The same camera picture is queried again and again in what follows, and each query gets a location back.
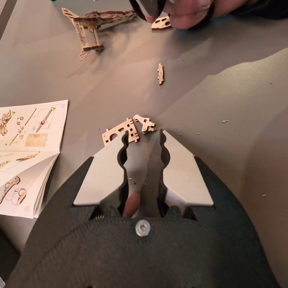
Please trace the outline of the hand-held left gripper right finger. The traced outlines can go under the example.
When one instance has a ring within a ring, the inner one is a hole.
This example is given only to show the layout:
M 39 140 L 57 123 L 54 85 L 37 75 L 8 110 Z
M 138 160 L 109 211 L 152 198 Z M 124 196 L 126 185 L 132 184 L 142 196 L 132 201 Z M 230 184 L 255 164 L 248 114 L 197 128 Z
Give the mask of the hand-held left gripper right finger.
M 166 130 L 160 130 L 161 161 L 158 207 L 161 217 L 177 206 L 182 216 L 189 207 L 212 207 L 214 202 L 195 156 Z

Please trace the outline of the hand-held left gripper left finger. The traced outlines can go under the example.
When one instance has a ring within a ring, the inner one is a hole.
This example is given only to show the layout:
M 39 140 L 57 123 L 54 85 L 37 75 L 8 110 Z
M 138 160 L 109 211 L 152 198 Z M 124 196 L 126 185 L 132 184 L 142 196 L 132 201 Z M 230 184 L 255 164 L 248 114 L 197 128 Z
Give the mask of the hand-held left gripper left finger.
M 74 199 L 75 206 L 113 206 L 123 215 L 129 195 L 127 171 L 128 131 L 121 132 L 93 160 Z

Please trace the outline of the wooden part with oval holes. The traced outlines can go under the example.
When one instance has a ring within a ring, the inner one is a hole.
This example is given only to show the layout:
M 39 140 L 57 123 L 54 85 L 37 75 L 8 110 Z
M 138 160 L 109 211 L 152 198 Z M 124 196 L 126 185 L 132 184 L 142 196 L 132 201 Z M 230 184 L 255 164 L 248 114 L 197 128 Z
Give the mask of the wooden part with oval holes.
M 151 26 L 152 31 L 163 31 L 171 28 L 169 15 L 157 18 Z

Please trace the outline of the wooden plate part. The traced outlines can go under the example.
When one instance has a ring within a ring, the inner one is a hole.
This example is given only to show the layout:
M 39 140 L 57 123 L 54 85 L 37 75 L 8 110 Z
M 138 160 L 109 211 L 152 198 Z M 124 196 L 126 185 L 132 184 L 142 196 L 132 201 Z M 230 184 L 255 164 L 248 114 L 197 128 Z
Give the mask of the wooden plate part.
M 126 120 L 115 126 L 112 129 L 106 129 L 106 132 L 102 134 L 102 139 L 103 139 L 103 143 L 105 146 L 107 146 L 112 140 L 114 135 L 118 136 L 121 133 L 124 132 L 128 132 L 128 142 L 138 142 L 138 140 L 140 139 L 138 132 L 136 130 L 134 121 L 132 120 L 132 118 L 126 118 Z

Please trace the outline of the small hooked wooden part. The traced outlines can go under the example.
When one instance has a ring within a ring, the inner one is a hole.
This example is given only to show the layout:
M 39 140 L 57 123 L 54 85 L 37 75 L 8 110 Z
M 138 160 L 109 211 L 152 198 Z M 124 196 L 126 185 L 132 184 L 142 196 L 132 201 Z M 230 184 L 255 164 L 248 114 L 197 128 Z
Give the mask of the small hooked wooden part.
M 138 114 L 133 117 L 133 120 L 135 122 L 140 122 L 142 124 L 142 133 L 147 134 L 149 132 L 155 132 L 156 131 L 156 124 L 153 123 L 150 118 L 147 117 L 141 117 Z

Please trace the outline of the wooden model plane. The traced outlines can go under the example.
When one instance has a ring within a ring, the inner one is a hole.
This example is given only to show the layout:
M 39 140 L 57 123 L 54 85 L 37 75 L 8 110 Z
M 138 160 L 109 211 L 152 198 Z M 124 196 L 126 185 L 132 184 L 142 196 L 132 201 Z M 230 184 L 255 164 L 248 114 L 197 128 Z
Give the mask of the wooden model plane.
M 80 60 L 86 58 L 90 51 L 102 51 L 104 46 L 100 44 L 97 31 L 125 23 L 136 18 L 134 10 L 119 11 L 91 11 L 80 17 L 69 9 L 61 8 L 62 13 L 73 24 L 80 41 Z

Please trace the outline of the person's left hand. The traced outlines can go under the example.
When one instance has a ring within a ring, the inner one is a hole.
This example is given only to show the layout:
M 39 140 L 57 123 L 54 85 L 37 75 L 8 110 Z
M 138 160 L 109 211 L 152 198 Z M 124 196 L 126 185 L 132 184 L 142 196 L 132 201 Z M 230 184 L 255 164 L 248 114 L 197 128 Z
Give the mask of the person's left hand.
M 128 197 L 124 211 L 122 214 L 123 218 L 132 218 L 133 215 L 137 212 L 139 205 L 140 205 L 140 195 L 138 193 L 133 193 L 131 196 Z

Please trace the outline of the person's right hand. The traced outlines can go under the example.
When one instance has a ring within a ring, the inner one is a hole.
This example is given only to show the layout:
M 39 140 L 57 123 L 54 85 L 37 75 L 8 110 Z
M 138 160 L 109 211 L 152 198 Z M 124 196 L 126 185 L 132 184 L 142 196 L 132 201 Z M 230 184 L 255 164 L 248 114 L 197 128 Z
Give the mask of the person's right hand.
M 231 14 L 237 17 L 256 16 L 284 19 L 288 16 L 287 0 L 179 0 L 167 1 L 163 11 L 176 29 L 189 29 L 201 21 Z

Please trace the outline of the narrow wooden strip part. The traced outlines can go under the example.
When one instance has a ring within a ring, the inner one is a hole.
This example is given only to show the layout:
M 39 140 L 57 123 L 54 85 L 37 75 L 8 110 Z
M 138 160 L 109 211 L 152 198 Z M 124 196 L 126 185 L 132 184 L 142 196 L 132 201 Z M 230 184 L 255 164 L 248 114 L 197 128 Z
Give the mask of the narrow wooden strip part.
M 158 64 L 157 72 L 158 72 L 157 79 L 158 79 L 159 85 L 162 85 L 165 79 L 164 79 L 164 67 L 161 63 Z

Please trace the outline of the paper instruction booklet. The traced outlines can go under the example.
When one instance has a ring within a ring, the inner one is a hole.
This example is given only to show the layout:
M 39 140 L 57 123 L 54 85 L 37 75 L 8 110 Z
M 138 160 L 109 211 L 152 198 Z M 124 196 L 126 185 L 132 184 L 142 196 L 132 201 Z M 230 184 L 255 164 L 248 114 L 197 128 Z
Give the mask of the paper instruction booklet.
M 60 154 L 68 100 L 0 108 L 0 214 L 37 218 Z

